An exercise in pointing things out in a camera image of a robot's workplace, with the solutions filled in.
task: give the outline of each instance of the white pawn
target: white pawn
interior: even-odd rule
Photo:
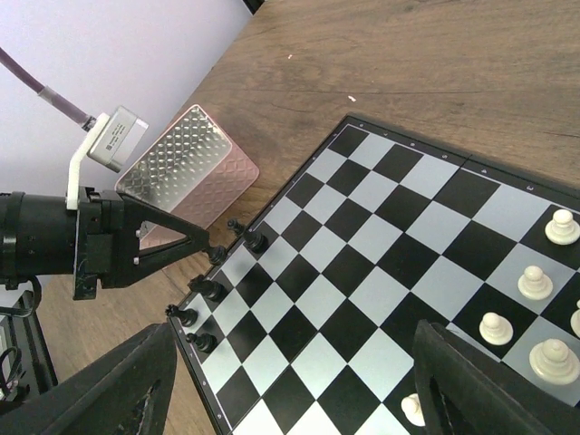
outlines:
[[[580,301],[576,303],[576,306],[580,308]],[[570,326],[572,326],[574,334],[580,337],[580,310],[574,311],[572,317],[570,317]]]
[[[425,419],[423,418],[423,411],[419,403],[419,394],[416,392],[411,396],[405,397],[401,401],[401,409],[405,413],[405,417],[415,426],[425,426]]]
[[[547,223],[546,237],[557,245],[570,245],[580,237],[580,226],[570,211],[560,209]]]
[[[572,383],[580,374],[578,357],[556,338],[536,344],[529,353],[529,363],[541,379],[554,385]]]
[[[552,280],[538,266],[528,266],[517,280],[517,288],[528,299],[540,301],[552,293]]]
[[[486,342],[501,346],[512,339],[514,328],[505,317],[495,313],[485,313],[479,323],[479,333]]]

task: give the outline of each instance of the white wall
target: white wall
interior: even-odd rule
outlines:
[[[124,105],[162,133],[250,17],[242,0],[3,0],[0,44],[93,116]],[[84,132],[0,66],[0,191],[63,195]],[[119,177],[87,159],[81,182]]]

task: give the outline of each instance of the black chess piece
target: black chess piece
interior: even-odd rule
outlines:
[[[211,353],[218,343],[218,339],[210,333],[203,333],[201,335],[188,333],[185,339],[188,343],[194,343],[198,350],[203,353]]]
[[[208,254],[209,263],[213,266],[219,266],[226,261],[227,251],[223,246],[210,246],[203,250]]]
[[[189,290],[201,294],[210,301],[219,301],[226,292],[226,288],[217,281],[204,279],[203,275],[198,275],[188,283]]]
[[[249,231],[247,227],[240,224],[237,219],[230,219],[227,222],[227,229],[234,231],[236,236],[244,238],[246,247],[255,254],[261,254],[266,249],[266,237],[259,231]]]
[[[165,310],[165,315],[167,317],[177,317],[181,322],[181,325],[186,328],[189,328],[196,322],[196,320],[198,320],[198,312],[196,310],[191,308],[180,310],[176,305],[168,305]]]

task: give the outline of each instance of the wooden surface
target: wooden surface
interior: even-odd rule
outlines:
[[[579,11],[553,0],[269,0],[183,108],[201,104],[261,170],[212,239],[231,241],[226,219],[253,217],[350,111],[580,187]],[[193,256],[91,302],[72,301],[70,278],[53,280],[40,316],[59,379],[161,322],[207,267]],[[166,433],[213,433],[183,363]]]

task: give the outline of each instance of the chess piece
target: chess piece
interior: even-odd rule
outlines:
[[[529,363],[541,379],[554,385],[572,383],[580,374],[578,357],[556,338],[536,344],[529,354]]]
[[[195,310],[191,308],[180,310],[175,305],[168,305],[165,310],[165,315],[167,317],[177,317],[181,322],[181,325],[186,328],[189,328],[196,322],[196,320],[198,320],[198,313]]]
[[[580,237],[580,226],[570,211],[560,209],[547,223],[546,237],[557,245],[571,245]]]
[[[244,245],[255,254],[264,252],[266,248],[266,238],[259,231],[249,231],[245,225],[240,224],[237,219],[230,219],[227,228],[234,231],[236,236],[244,238]]]
[[[227,251],[223,246],[210,246],[203,250],[208,254],[209,263],[213,266],[219,266],[226,261]]]
[[[495,313],[485,313],[479,324],[483,339],[496,346],[508,343],[514,336],[514,329],[505,317]]]
[[[401,401],[401,409],[405,413],[405,417],[415,426],[425,426],[425,419],[423,418],[423,411],[419,403],[419,394],[414,393],[411,396],[405,397]]]
[[[538,266],[528,266],[517,280],[517,288],[528,299],[540,301],[550,296],[554,285]]]
[[[203,333],[202,335],[188,333],[185,339],[188,343],[194,343],[198,350],[203,353],[211,353],[218,343],[216,337],[209,333]]]
[[[580,308],[580,301],[576,303],[576,306]],[[580,309],[574,311],[572,317],[570,317],[570,326],[572,326],[574,334],[580,337]]]
[[[223,292],[226,291],[222,284],[204,279],[203,275],[198,275],[189,281],[188,287],[192,292],[199,293],[210,301],[219,301]]]

